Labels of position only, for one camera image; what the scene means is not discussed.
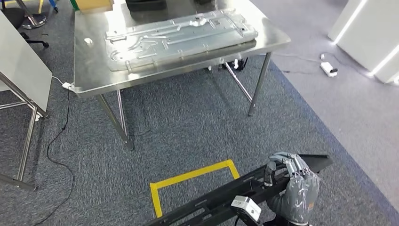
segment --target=yellow tape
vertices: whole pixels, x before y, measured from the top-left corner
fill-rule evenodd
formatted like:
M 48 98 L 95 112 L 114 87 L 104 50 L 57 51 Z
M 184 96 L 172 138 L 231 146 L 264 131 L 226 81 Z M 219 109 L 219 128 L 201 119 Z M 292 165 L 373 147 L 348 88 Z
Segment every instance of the yellow tape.
M 222 168 L 228 167 L 230 169 L 231 174 L 233 175 L 234 179 L 239 178 L 238 171 L 231 159 L 228 159 L 226 161 L 222 161 L 210 166 L 203 167 L 201 169 L 196 169 L 194 171 L 188 172 L 181 174 L 176 177 L 168 178 L 166 180 L 162 180 L 160 182 L 156 183 L 150 183 L 150 190 L 151 190 L 151 197 L 152 197 L 152 203 L 154 204 L 154 209 L 155 209 L 155 214 L 157 215 L 158 218 L 162 217 L 162 209 L 161 209 L 161 204 L 160 204 L 160 197 L 158 195 L 158 189 L 177 184 L 179 182 L 195 178 L 216 170 L 220 170 Z
M 16 3 L 16 1 L 14 1 L 14 0 L 6 1 L 4 4 L 5 4 L 5 6 L 7 6 L 9 3 Z
M 236 166 L 234 165 L 233 161 L 231 159 L 229 159 L 226 162 L 227 162 L 227 165 L 230 168 L 230 172 L 233 175 L 233 178 L 234 179 L 238 179 L 239 178 L 239 174 L 238 174 L 238 171 L 237 171 Z
M 41 8 L 43 7 L 43 0 L 40 0 L 40 3 L 39 3 L 39 11 L 38 11 L 38 13 L 40 14 L 41 13 Z
M 151 190 L 152 203 L 154 204 L 155 214 L 159 218 L 162 216 L 162 209 L 161 209 L 160 197 L 158 196 L 157 185 L 150 183 L 150 190 Z

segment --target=metal tray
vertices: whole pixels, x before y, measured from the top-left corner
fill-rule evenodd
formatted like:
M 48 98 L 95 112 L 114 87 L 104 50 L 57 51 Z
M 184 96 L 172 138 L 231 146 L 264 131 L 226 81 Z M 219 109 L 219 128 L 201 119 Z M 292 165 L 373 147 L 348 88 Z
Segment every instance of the metal tray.
M 105 42 L 110 70 L 121 71 L 179 60 L 257 36 L 241 14 L 228 9 L 108 31 Z

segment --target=chair base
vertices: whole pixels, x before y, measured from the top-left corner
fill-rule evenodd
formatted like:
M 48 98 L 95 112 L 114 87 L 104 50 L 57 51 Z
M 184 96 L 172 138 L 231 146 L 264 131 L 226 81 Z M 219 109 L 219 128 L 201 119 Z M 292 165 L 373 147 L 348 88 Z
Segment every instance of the chair base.
M 43 45 L 44 48 L 48 48 L 48 47 L 49 47 L 49 45 L 48 45 L 47 42 L 41 41 L 41 40 L 26 40 L 26 42 L 27 42 L 28 44 L 41 43 L 41 44 Z
M 22 23 L 22 27 L 25 29 L 33 29 L 37 27 L 41 27 L 44 25 L 46 21 L 46 16 L 42 14 L 33 14 L 33 18 L 36 20 L 37 24 L 34 25 L 29 18 L 25 18 L 24 22 Z

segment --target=metal frame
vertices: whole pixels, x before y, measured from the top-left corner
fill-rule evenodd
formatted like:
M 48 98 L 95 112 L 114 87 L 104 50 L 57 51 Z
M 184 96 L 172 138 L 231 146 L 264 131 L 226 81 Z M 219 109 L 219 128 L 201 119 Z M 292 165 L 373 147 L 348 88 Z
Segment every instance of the metal frame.
M 41 117 L 47 117 L 48 114 L 43 109 L 41 109 L 39 106 L 37 106 L 36 103 L 34 103 L 22 90 L 20 90 L 15 84 L 13 84 L 1 72 L 0 72 L 0 80 L 2 82 L 4 82 L 17 97 L 19 97 L 21 100 L 23 100 L 20 102 L 0 105 L 0 110 L 17 107 L 17 106 L 22 106 L 22 105 L 28 105 L 32 109 L 31 120 L 29 121 L 28 132 L 26 135 L 25 143 L 24 143 L 24 149 L 22 152 L 22 158 L 21 158 L 21 161 L 19 164 L 17 177 L 16 177 L 16 179 L 14 179 L 14 178 L 6 176 L 4 174 L 0 174 L 0 181 L 6 182 L 10 185 L 14 185 L 14 186 L 17 186 L 22 189 L 34 191 L 36 189 L 35 185 L 31 185 L 31 184 L 27 184 L 27 183 L 23 182 L 24 173 L 25 173 L 25 168 L 26 168 L 26 162 L 27 162 L 28 156 L 29 156 L 29 149 L 31 146 L 31 139 L 32 139 L 34 124 L 36 121 L 36 116 L 39 115 Z
M 267 75 L 267 68 L 269 67 L 269 64 L 270 64 L 270 58 L 271 58 L 271 52 L 267 53 L 265 58 L 264 58 L 264 62 L 263 62 L 263 65 L 262 65 L 261 72 L 259 74 L 258 83 L 256 84 L 256 89 L 255 89 L 255 93 L 254 93 L 253 97 L 248 93 L 248 91 L 245 89 L 245 87 L 239 81 L 239 79 L 237 78 L 236 74 L 230 68 L 229 64 L 227 62 L 224 63 L 224 65 L 226 66 L 228 72 L 230 73 L 230 75 L 232 76 L 234 81 L 237 83 L 237 85 L 240 88 L 240 90 L 244 93 L 245 97 L 251 103 L 251 105 L 249 107 L 249 110 L 248 110 L 248 116 L 252 116 L 254 114 L 255 104 L 258 101 L 259 93 L 261 92 L 262 87 L 263 87 L 263 81 L 264 81 L 264 79 L 266 78 L 266 75 Z
M 123 142 L 126 144 L 126 146 L 130 149 L 134 149 L 134 144 L 129 141 L 128 137 L 128 130 L 126 128 L 126 123 L 125 123 L 125 115 L 123 113 L 123 106 L 122 106 L 122 98 L 120 96 L 120 89 L 117 90 L 117 96 L 118 96 L 118 106 L 119 106 L 119 113 L 120 113 L 120 122 L 118 122 L 118 119 L 116 118 L 114 112 L 112 111 L 110 105 L 108 104 L 107 100 L 105 99 L 103 94 L 97 95 L 97 100 L 100 103 L 101 107 L 107 114 L 108 118 L 111 120 L 114 128 L 116 129 L 117 133 L 119 134 L 120 138 L 122 138 Z

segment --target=gray floor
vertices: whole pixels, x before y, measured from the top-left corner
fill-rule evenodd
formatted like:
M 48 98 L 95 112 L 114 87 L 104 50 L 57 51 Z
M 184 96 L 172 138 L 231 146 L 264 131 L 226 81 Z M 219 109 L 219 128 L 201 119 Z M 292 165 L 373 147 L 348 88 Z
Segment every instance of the gray floor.
M 73 14 L 68 1 L 58 4 L 60 13 L 28 34 L 49 41 L 49 49 L 33 46 L 34 50 L 55 76 L 72 81 Z M 261 64 L 262 57 L 253 57 L 239 73 L 251 92 Z M 132 152 L 122 145 L 93 98 L 71 96 L 67 130 L 51 147 L 50 155 L 72 168 L 76 185 L 71 199 L 44 225 L 143 225 L 155 217 L 150 182 L 226 159 L 232 159 L 242 175 L 264 164 L 271 153 L 283 150 L 328 153 L 335 161 L 320 174 L 313 225 L 398 225 L 394 221 L 397 213 L 383 211 L 364 189 L 364 172 L 343 160 L 345 150 L 279 69 L 272 64 L 270 70 L 257 114 L 251 118 L 246 116 L 246 99 L 223 70 L 200 70 L 124 90 L 129 133 L 136 144 Z M 2 93 L 0 103 L 10 97 Z M 116 95 L 107 98 L 116 108 Z M 65 121 L 66 99 L 66 90 L 53 81 L 48 104 L 51 116 L 35 127 L 26 175 L 39 190 L 32 193 L 1 184 L 1 225 L 32 225 L 69 193 L 68 171 L 45 157 L 46 145 Z M 15 175 L 29 110 L 0 111 L 0 117 L 0 170 Z M 166 213 L 231 180 L 223 169 L 162 188 L 162 210 Z M 273 215 L 266 211 L 262 217 Z
M 334 53 L 343 63 L 364 69 L 327 37 L 347 0 L 253 0 L 290 36 L 283 53 L 318 59 L 322 52 Z M 338 67 L 330 79 L 317 63 L 294 57 L 272 59 L 312 107 L 340 143 L 367 173 L 392 205 L 399 210 L 399 175 L 391 165 L 399 161 L 399 87 L 383 85 L 353 69 L 340 65 L 333 56 L 328 61 Z

